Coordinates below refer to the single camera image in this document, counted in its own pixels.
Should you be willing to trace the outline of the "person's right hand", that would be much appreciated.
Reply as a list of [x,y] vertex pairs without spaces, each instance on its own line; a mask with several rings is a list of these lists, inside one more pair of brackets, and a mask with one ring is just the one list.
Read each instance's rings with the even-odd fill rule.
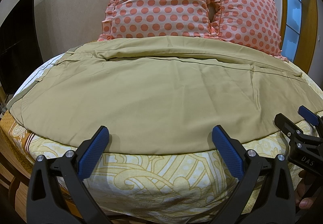
[[298,176],[301,178],[295,189],[295,204],[301,210],[309,210],[314,204],[317,197],[306,196],[305,194],[315,184],[315,176],[305,170],[299,172]]

